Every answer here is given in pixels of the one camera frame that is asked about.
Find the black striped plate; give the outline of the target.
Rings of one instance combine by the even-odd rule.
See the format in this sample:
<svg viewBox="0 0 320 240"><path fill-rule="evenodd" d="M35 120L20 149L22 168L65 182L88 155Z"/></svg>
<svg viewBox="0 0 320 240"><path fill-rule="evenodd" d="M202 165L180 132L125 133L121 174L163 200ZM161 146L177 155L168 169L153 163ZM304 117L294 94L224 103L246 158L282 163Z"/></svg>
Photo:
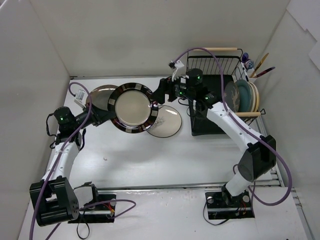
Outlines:
<svg viewBox="0 0 320 240"><path fill-rule="evenodd" d="M156 122L159 104L153 92L141 83L128 82L118 86L110 95L107 109L115 114L113 125L122 132L138 134Z"/></svg>

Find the grey reindeer plate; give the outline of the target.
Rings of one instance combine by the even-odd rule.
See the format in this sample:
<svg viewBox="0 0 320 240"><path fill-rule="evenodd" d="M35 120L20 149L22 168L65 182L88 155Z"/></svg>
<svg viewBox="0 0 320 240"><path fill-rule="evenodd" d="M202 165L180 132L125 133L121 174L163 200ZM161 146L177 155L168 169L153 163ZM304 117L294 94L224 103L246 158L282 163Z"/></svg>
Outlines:
<svg viewBox="0 0 320 240"><path fill-rule="evenodd" d="M223 96L227 106L233 112L238 112L240 107L240 94L235 82L230 81L225 86Z"/></svg>

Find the blue-grey ceramic plate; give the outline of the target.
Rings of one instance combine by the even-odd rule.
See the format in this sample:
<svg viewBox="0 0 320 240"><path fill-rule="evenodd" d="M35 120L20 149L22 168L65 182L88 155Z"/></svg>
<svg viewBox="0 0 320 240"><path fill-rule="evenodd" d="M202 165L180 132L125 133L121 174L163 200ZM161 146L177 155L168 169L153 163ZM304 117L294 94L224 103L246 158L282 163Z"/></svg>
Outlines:
<svg viewBox="0 0 320 240"><path fill-rule="evenodd" d="M251 109L251 89L248 82L240 79L236 82L239 91L239 112L249 112Z"/></svg>

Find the cream and yellow plate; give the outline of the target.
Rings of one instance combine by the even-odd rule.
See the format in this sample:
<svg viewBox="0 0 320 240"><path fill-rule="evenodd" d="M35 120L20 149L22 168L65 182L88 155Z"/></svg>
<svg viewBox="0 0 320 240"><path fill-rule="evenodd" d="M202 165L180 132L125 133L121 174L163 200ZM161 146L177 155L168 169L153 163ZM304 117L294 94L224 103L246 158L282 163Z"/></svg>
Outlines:
<svg viewBox="0 0 320 240"><path fill-rule="evenodd" d="M260 105L260 94L259 94L259 90L257 88L257 86L252 83L253 85L253 88L255 90L255 96L256 96L256 103L255 103L255 109L254 109L254 112L258 112L258 108L259 108L259 105Z"/></svg>

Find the pale green plate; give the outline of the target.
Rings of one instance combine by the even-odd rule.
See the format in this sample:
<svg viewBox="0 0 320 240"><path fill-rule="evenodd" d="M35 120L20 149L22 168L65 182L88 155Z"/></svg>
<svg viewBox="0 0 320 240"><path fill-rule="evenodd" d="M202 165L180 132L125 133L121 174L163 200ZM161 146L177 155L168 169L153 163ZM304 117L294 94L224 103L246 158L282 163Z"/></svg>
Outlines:
<svg viewBox="0 0 320 240"><path fill-rule="evenodd" d="M256 112L256 104L257 104L257 92L255 87L251 82L248 82L250 87L251 101L250 101L250 112Z"/></svg>

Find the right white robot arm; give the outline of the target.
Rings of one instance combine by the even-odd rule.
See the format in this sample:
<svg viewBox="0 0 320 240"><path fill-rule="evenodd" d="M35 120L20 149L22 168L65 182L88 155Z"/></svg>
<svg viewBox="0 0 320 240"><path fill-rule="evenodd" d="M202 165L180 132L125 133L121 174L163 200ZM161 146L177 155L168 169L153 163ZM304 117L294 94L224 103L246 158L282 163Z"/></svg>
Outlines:
<svg viewBox="0 0 320 240"><path fill-rule="evenodd" d="M251 129L241 120L221 98L203 85L203 72L189 70L182 77L162 78L157 89L151 95L159 104L184 98L195 104L209 121L221 128L238 146L242 157L237 165L237 173L221 189L221 200L227 206L233 206L247 187L256 179L272 169L276 164L274 150L276 141L272 136L264 137Z"/></svg>

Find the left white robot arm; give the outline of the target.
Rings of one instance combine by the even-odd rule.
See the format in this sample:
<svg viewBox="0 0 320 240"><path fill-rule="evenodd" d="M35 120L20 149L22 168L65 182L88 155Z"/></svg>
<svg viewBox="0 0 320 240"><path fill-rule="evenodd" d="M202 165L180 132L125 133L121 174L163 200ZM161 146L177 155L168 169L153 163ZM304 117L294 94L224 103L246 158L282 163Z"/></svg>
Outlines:
<svg viewBox="0 0 320 240"><path fill-rule="evenodd" d="M99 206L100 197L93 183L86 182L73 188L69 178L84 140L80 131L89 125L97 127L116 114L88 104L77 116L66 106L56 109L53 116L59 130L54 157L46 174L29 189L35 214L33 219L40 227L74 221L84 206L89 210Z"/></svg>

